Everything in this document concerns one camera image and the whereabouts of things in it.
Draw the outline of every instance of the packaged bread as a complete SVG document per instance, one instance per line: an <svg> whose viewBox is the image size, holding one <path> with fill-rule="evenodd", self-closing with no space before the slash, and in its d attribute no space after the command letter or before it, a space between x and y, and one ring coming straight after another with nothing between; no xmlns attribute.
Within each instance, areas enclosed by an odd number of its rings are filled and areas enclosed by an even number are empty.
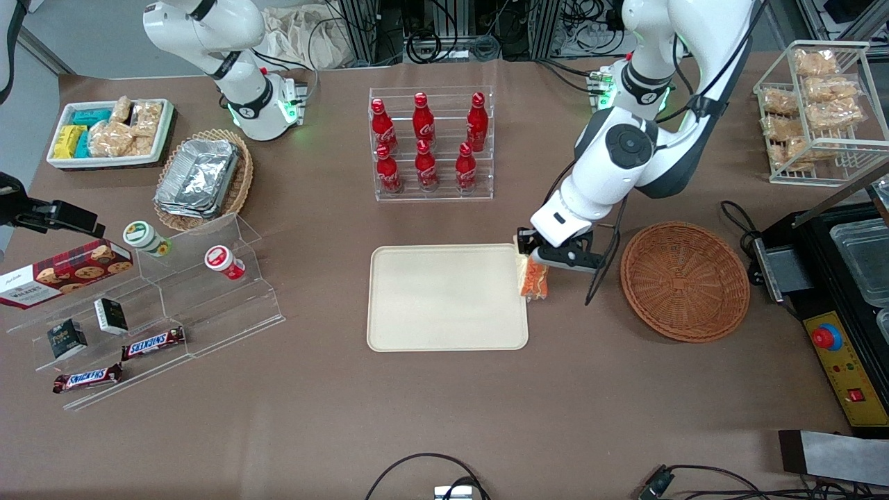
<svg viewBox="0 0 889 500"><path fill-rule="evenodd" d="M131 110L132 101L130 101L129 97L123 96L115 103L114 109L111 110L111 118L108 121L124 124L129 119Z"/></svg>
<svg viewBox="0 0 889 500"><path fill-rule="evenodd" d="M827 102L855 97L861 93L855 75L806 77L803 79L803 95L809 102Z"/></svg>
<svg viewBox="0 0 889 500"><path fill-rule="evenodd" d="M125 156L130 144L132 144L130 126L120 122L109 122L90 139L90 156Z"/></svg>
<svg viewBox="0 0 889 500"><path fill-rule="evenodd" d="M763 135L769 141L785 142L790 137L803 135L803 123L799 118L785 118L766 116L760 122L763 126Z"/></svg>
<svg viewBox="0 0 889 500"><path fill-rule="evenodd" d="M805 107L811 130L843 129L865 119L864 111L852 97L829 102L813 102Z"/></svg>
<svg viewBox="0 0 889 500"><path fill-rule="evenodd" d="M141 137L154 137L161 121L164 105L154 101L139 101L132 107L132 134Z"/></svg>
<svg viewBox="0 0 889 500"><path fill-rule="evenodd" d="M797 154L803 152L805 148L808 146L808 141L805 137L791 137L787 140L787 158L793 158ZM836 144L819 144L819 147L822 148L838 148L839 146ZM809 149L801 157L797 159L797 161L819 161L819 160L832 160L839 155L838 151L829 151L829 150L821 150L821 149Z"/></svg>
<svg viewBox="0 0 889 500"><path fill-rule="evenodd" d="M766 113L797 117L799 116L797 95L787 90L767 88L763 90L763 109Z"/></svg>
<svg viewBox="0 0 889 500"><path fill-rule="evenodd" d="M837 58L830 49L794 49L791 56L797 74L801 77L818 77L839 73Z"/></svg>

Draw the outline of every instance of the clear acrylic display stand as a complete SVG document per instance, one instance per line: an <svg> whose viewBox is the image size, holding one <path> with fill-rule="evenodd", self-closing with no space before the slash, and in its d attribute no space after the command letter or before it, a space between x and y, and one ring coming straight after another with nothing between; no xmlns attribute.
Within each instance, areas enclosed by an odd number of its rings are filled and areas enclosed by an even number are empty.
<svg viewBox="0 0 889 500"><path fill-rule="evenodd" d="M425 92L429 110L436 118L436 159L438 189L431 192L420 190L417 169L413 160L417 156L417 139L413 133L413 96ZM469 195L461 195L457 190L457 173L454 166L460 155L460 144L466 140L466 117L472 107L472 94L485 94L485 108L488 113L488 134L485 149L473 153L476 159L476 190ZM373 135L371 101L383 99L386 111L395 124L398 138L398 153L394 155L398 163L398 173L404 183L404 192L388 193L380 187L376 170L377 141ZM368 129L371 137L371 170L373 188L378 201L442 201L494 198L494 88L490 85L453 86L434 88L372 88L367 102Z"/></svg>
<svg viewBox="0 0 889 500"><path fill-rule="evenodd" d="M138 267L85 286L72 294L28 310L3 308L10 335L30 341L37 376L46 392L60 374L83 373L120 362L121 346L174 328L185 328L185 343L124 362L123 381L53 397L77 410L117 394L181 363L200 358L248 335L284 321L275 290L262 278L251 247L260 236L243 219L228 214L172 238L171 252L152 257L136 252ZM207 269L204 253L224 245L244 262L246 273L231 280ZM129 332L112 335L99 330L93 303L105 297L121 303ZM46 333L67 319L80 323L87 347L57 360Z"/></svg>

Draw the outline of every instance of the brown table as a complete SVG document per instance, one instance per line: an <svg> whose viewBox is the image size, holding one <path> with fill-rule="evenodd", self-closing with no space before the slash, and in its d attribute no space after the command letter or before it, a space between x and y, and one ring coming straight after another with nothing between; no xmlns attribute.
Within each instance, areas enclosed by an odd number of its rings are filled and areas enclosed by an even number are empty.
<svg viewBox="0 0 889 500"><path fill-rule="evenodd" d="M765 179L750 89L775 55L751 57L685 192L630 197L624 241L680 220L737 247L740 231L718 215L719 200L741 203L763 229L827 196ZM587 308L589 276L552 272L550 298L528 307L521 351L371 351L373 249L510 241L569 161L589 102L532 63L400 65L324 72L321 81L305 126L250 142L257 169L242 216L264 237L260 265L287 321L76 413L33 375L29 347L0 335L3 497L361 498L383 468L418 451L464 459L499 499L626 498L660 463L713 464L793 487L776 431L848 431L802 328L760 290L729 337L674 343L635 316L617 265ZM442 84L496 85L494 200L378 204L368 87ZM63 77L60 87L63 103L170 99L180 112L173 144L233 127L210 78ZM30 193L98 212L114 238L127 222L155 219L157 174L41 164ZM83 241L19 230L2 270ZM406 464L376 497L429 498L459 475L449 464ZM673 491L692 485L738 486L687 473Z"/></svg>

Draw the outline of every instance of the wicker basket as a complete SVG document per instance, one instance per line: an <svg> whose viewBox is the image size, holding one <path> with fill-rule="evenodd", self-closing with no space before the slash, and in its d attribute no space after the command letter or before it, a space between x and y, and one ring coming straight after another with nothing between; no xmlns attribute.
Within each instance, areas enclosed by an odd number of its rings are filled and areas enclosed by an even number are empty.
<svg viewBox="0 0 889 500"><path fill-rule="evenodd" d="M685 222L656 224L635 235L621 259L621 284L649 327L683 342L729 335L750 304L738 255L713 233Z"/></svg>
<svg viewBox="0 0 889 500"><path fill-rule="evenodd" d="M244 140L238 137L236 133L232 133L228 130L218 129L196 133L190 138L186 139L186 141L190 141L191 139L229 141L237 145L237 148L240 152L240 155L237 159L237 170L235 171L235 175L232 177L231 184L228 186L228 193L226 193L225 201L222 204L222 212L220 213L220 216L232 213L237 214L241 211L241 208L244 207L244 202L247 201L247 193L248 191L250 191L250 184L253 182L253 159L250 157L250 151L247 149L247 145L244 144ZM166 164L164 165L164 170L161 172L161 177L157 181L158 187L160 187L161 182L164 181L164 177L170 170L172 159L176 156L176 153L179 152L182 144L185 144L186 141L183 141L179 146L177 146L173 153L171 153L170 156L167 158ZM167 212L161 210L160 206L157 206L157 204L155 204L155 212L157 212L157 217L159 217L161 222L164 223L164 226L180 231L196 228L197 226L211 220L168 214Z"/></svg>

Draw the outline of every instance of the yellow snack box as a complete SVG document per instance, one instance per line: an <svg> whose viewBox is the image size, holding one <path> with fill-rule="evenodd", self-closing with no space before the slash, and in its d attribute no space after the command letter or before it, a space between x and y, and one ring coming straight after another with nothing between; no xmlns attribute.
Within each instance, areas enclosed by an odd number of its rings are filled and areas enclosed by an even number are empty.
<svg viewBox="0 0 889 500"><path fill-rule="evenodd" d="M52 150L52 156L56 158L73 158L77 150L77 141L80 134L86 132L86 125L65 125L59 131L59 139Z"/></svg>

